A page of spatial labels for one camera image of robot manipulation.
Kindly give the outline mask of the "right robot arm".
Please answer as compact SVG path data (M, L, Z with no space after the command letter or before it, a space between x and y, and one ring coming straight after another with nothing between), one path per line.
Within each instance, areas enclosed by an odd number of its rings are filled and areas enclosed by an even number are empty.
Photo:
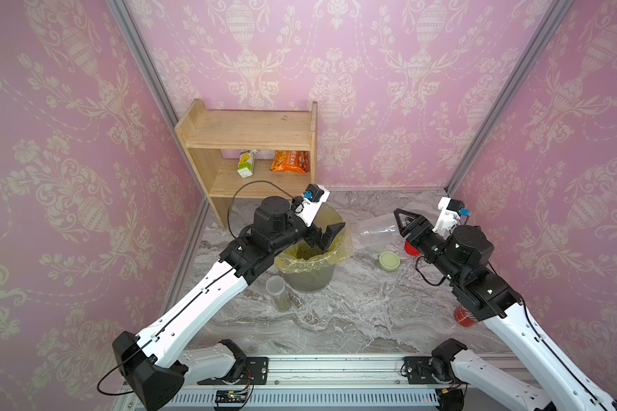
M462 308L511 349L538 386L491 366L454 339L432 353L441 379L473 385L511 410L617 410L617 399L575 365L521 294L491 269L494 246L480 227L458 225L443 238L421 214L397 209L394 217L401 236L445 277Z

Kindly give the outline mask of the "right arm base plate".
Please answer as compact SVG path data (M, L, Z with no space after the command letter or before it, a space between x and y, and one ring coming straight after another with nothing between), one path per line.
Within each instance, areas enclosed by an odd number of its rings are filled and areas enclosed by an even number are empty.
M448 385L455 388L465 385L447 363L428 356L404 357L399 373L407 378L410 385Z

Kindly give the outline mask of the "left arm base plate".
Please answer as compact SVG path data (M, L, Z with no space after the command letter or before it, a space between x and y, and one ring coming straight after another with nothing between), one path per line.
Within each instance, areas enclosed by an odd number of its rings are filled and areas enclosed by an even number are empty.
M223 378L208 378L197 385L265 385L269 370L268 357L247 357L238 361L233 371Z

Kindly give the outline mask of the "white lid glass jar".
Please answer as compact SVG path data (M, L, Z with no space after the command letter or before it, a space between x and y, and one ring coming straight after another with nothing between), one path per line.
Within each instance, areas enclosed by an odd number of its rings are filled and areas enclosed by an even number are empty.
M272 276L267 279L266 291L271 296L276 309L285 313L291 308L291 299L286 288L286 281L281 276Z

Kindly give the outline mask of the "red lid glass jar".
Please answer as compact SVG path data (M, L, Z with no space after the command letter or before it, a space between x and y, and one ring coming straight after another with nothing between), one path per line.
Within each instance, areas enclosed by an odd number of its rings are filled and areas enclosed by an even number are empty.
M392 213L359 222L355 235L362 248L378 253L400 238L396 217Z

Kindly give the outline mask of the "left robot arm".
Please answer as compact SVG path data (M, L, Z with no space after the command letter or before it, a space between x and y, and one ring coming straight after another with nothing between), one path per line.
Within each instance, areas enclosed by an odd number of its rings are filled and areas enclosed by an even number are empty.
M329 191L311 184L291 200L271 196L219 255L212 268L171 309L137 333L123 332L112 348L117 369L147 410L166 406L186 385L211 379L244 384L246 354L225 339L196 354L185 353L195 335L231 299L241 294L287 248L306 242L329 249L344 224L321 229L314 220Z

